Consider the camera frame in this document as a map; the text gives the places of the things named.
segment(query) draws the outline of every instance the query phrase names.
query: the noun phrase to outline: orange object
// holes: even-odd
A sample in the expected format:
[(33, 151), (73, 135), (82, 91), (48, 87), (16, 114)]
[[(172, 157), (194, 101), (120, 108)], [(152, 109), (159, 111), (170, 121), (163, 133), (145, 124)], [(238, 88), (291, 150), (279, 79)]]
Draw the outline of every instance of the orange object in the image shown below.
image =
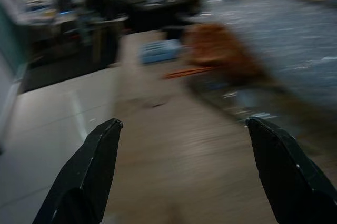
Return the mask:
[(184, 35), (184, 58), (193, 65), (221, 69), (228, 82), (262, 75), (248, 51), (226, 27), (217, 23), (190, 26)]
[(192, 74), (209, 72), (211, 70), (217, 69), (216, 67), (202, 67), (202, 68), (194, 68), (194, 69), (186, 69), (186, 70), (178, 70), (176, 72), (172, 72), (169, 74), (165, 74), (164, 78), (179, 78)]

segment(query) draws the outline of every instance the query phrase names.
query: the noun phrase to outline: blue container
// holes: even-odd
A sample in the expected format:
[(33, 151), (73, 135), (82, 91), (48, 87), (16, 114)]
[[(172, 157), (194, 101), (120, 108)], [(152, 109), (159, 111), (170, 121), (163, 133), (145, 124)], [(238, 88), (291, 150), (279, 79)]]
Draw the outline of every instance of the blue container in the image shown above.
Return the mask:
[(181, 47), (177, 39), (148, 43), (141, 49), (141, 61), (143, 64), (149, 64), (176, 59)]

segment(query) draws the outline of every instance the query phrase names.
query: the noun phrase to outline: dark floor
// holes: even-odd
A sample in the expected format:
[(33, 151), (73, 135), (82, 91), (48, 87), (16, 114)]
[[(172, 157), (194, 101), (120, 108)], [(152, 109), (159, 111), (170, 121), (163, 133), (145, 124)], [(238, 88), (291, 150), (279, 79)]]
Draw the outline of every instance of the dark floor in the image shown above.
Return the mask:
[(92, 47), (87, 46), (80, 48), (76, 54), (61, 59), (41, 59), (41, 62), (35, 62), (28, 69), (23, 92), (105, 69), (116, 61), (116, 55), (117, 47), (112, 46), (102, 52), (99, 63), (93, 63)]

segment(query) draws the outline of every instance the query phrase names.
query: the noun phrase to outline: plastic wrap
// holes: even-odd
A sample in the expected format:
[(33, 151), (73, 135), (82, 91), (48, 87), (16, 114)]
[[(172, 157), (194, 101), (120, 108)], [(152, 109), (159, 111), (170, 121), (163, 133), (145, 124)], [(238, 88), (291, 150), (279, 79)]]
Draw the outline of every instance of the plastic wrap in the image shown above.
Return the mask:
[(254, 59), (300, 98), (337, 111), (337, 11), (298, 0), (203, 0)]

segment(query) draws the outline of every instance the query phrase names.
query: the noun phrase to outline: brown object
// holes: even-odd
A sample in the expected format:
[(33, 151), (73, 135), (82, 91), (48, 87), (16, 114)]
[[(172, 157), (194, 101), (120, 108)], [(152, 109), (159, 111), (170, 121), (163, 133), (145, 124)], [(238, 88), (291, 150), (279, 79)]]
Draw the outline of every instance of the brown object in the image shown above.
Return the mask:
[(261, 70), (240, 42), (219, 24), (191, 26), (184, 37), (185, 57), (190, 64), (222, 68), (232, 82), (261, 75)]

